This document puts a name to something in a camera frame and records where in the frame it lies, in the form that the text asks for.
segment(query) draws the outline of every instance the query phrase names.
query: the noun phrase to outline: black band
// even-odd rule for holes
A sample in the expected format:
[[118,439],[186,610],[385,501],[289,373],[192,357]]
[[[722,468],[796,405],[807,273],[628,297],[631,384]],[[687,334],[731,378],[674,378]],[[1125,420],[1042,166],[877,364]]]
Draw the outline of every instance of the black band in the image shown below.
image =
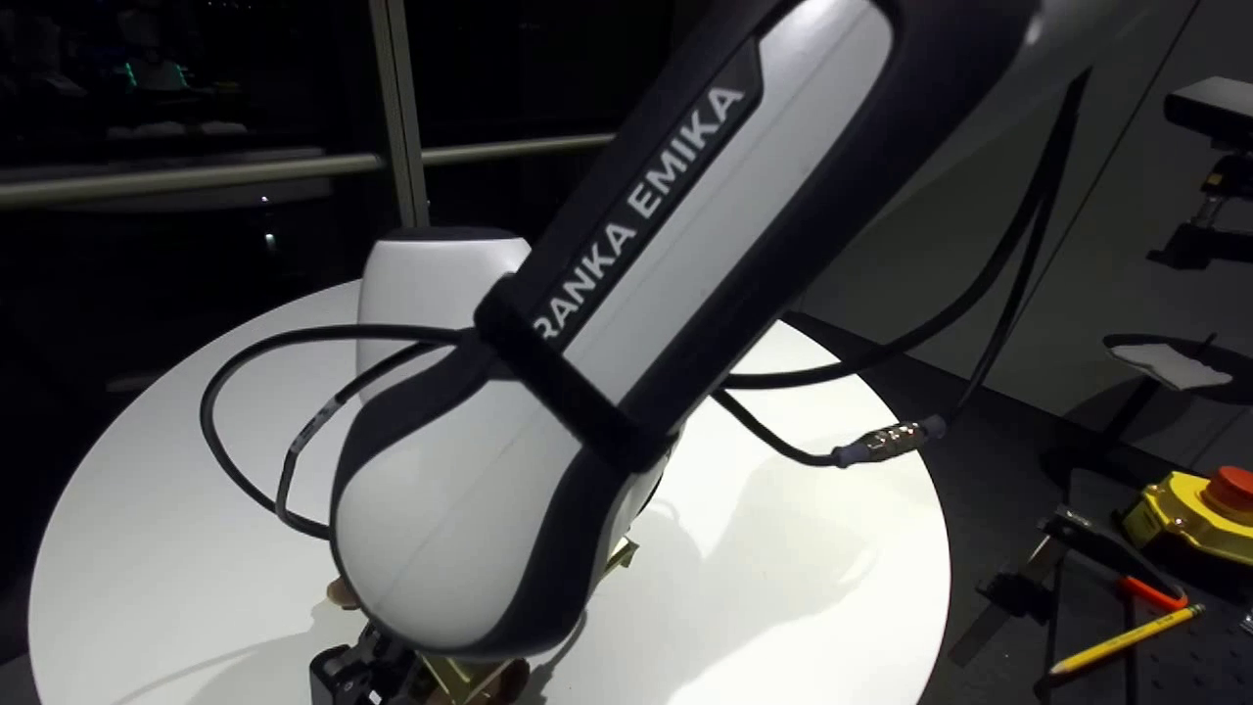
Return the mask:
[[568,364],[509,305],[517,284],[503,279],[473,315],[473,334],[509,364],[509,373],[615,476],[648,476],[666,451],[653,429],[628,420],[589,378]]

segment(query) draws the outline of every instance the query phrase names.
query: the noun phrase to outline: franka emika robot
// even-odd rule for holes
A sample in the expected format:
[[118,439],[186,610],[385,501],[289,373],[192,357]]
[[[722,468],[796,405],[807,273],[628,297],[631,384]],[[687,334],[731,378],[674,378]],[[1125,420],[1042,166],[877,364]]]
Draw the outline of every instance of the franka emika robot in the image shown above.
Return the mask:
[[[315,702],[424,702],[424,683],[453,693],[445,673],[469,673],[466,666],[487,666],[478,673],[497,680],[492,699],[509,702],[517,663],[574,634],[601,572],[659,490],[687,416],[715,396],[745,420],[723,390],[833,378],[730,378],[785,305],[919,179],[1068,82],[1017,216],[988,258],[999,273],[1026,245],[1012,297],[1023,296],[1065,172],[1084,71],[1102,45],[1151,8],[1154,0],[715,3],[531,257],[483,297],[469,330],[341,330],[410,349],[337,396],[337,407],[358,400],[358,420],[332,469],[330,527],[287,510],[289,476],[279,501],[260,498],[218,456],[253,501],[330,542],[341,591],[370,614],[358,648],[315,663]],[[218,379],[279,345],[294,337],[234,357]],[[940,431],[940,416],[905,420],[817,460],[792,456],[855,468],[919,451]]]

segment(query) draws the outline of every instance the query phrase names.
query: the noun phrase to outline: white round table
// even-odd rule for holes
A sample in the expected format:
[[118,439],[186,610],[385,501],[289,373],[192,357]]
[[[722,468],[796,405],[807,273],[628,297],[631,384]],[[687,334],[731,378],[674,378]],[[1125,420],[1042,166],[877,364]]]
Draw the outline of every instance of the white round table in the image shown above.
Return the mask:
[[[308,705],[308,660],[358,639],[362,618],[326,602],[330,548],[218,476],[195,405],[247,343],[341,322],[358,322],[358,287],[253,317],[159,378],[81,460],[30,588],[45,705]],[[832,352],[777,326],[739,373],[817,361]],[[222,439],[266,490],[299,422],[354,364],[354,345],[289,349],[222,392]],[[893,422],[862,379],[739,400],[807,451]],[[326,515],[319,468],[332,468],[345,422],[306,451],[306,515]],[[544,690],[551,705],[926,693],[949,614],[949,532],[918,456],[798,469],[706,405],[631,536],[637,558],[590,601]]]

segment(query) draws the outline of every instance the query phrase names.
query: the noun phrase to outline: cable connector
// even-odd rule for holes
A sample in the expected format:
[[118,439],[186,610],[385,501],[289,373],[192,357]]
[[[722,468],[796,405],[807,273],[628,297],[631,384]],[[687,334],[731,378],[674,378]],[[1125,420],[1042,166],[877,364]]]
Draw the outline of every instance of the cable connector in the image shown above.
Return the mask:
[[940,416],[893,422],[882,431],[868,431],[855,439],[850,447],[832,451],[833,468],[862,468],[862,464],[884,464],[911,451],[926,451],[928,442],[945,439],[949,422]]

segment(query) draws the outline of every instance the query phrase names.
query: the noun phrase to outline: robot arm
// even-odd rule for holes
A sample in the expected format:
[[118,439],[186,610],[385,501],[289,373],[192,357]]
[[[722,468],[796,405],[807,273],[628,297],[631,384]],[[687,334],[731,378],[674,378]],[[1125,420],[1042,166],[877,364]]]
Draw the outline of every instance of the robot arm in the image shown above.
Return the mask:
[[426,653],[537,653],[687,416],[1042,45],[1119,0],[730,0],[332,484],[362,608]]

